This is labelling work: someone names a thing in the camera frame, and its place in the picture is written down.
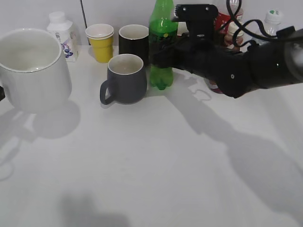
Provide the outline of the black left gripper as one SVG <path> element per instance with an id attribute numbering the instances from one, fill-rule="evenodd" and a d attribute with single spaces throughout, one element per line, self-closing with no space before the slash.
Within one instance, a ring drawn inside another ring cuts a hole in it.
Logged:
<path id="1" fill-rule="evenodd" d="M 4 98 L 5 98 L 4 88 L 0 87 L 0 101 L 2 101 Z"/>

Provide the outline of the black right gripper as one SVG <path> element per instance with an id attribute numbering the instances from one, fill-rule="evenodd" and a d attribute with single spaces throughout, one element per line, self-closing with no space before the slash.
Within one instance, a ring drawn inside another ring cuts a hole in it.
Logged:
<path id="1" fill-rule="evenodd" d="M 217 63 L 226 49 L 205 39 L 182 37 L 151 53 L 151 63 L 159 68 L 176 68 L 215 82 L 226 82 L 227 73 Z"/>

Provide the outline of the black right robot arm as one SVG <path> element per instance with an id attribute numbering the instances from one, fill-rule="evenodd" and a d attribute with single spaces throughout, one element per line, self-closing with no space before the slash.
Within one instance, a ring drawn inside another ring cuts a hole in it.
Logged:
<path id="1" fill-rule="evenodd" d="M 238 98 L 257 89 L 302 83 L 302 35 L 302 30 L 291 26 L 278 31 L 278 36 L 295 41 L 251 45 L 246 52 L 217 46 L 208 39 L 182 36 L 152 53 L 151 63 L 212 80 L 223 94 Z"/>

